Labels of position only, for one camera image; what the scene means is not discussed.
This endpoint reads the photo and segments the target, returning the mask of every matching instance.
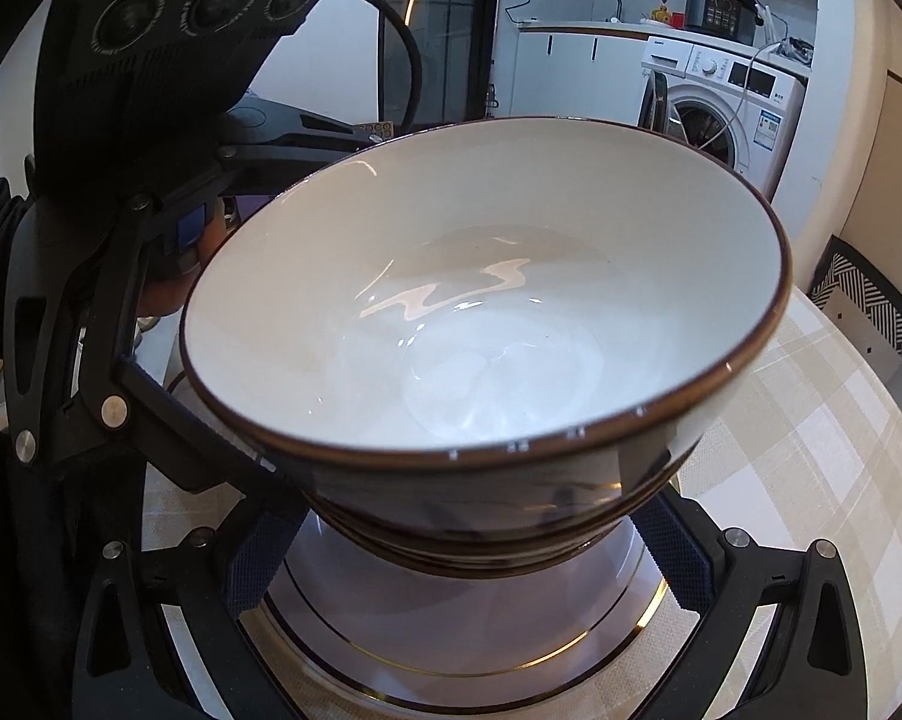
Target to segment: white cabinet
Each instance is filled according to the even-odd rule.
[[[512,116],[584,116],[593,35],[527,32],[517,43]]]
[[[592,67],[588,116],[608,122],[637,124],[648,73],[641,68],[644,40],[598,38]]]
[[[522,32],[512,116],[579,116],[636,124],[645,78],[643,40]]]

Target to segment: person's hand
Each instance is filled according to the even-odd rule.
[[[139,317],[167,317],[174,314],[184,301],[200,271],[208,264],[218,248],[227,240],[228,231],[224,227],[224,205],[217,203],[214,218],[205,227],[205,232],[198,239],[198,260],[200,266],[188,274],[179,276],[170,281],[155,281],[146,284],[141,290],[141,300],[138,301]]]

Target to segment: glass door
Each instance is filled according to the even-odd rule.
[[[421,105],[414,129],[483,119],[497,0],[387,0],[404,17],[421,50]],[[400,122],[411,67],[395,30],[382,20],[379,109],[383,121]]]

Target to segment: table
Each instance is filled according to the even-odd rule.
[[[179,365],[173,355],[166,380]],[[209,416],[186,383],[178,394]],[[861,624],[870,717],[888,717],[902,700],[902,415],[864,359],[797,288],[771,344],[679,478],[682,493],[699,500],[721,528],[744,528],[772,547],[804,550],[817,538],[837,544]],[[188,495],[151,469],[144,547],[175,544],[190,528],[216,526],[235,500],[234,490],[225,488]],[[771,615],[771,608],[758,610],[708,718],[734,707]],[[605,671],[510,716],[627,718],[696,621],[669,593],[644,632]],[[287,653],[263,610],[246,613],[242,622],[262,652]],[[278,678],[310,716],[386,716],[347,701],[304,662],[285,655],[283,664]],[[216,699],[208,701],[206,710]]]

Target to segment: small figurine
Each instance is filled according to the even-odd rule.
[[[667,0],[662,0],[661,6],[651,11],[651,18],[656,22],[671,23],[671,11],[668,10]]]

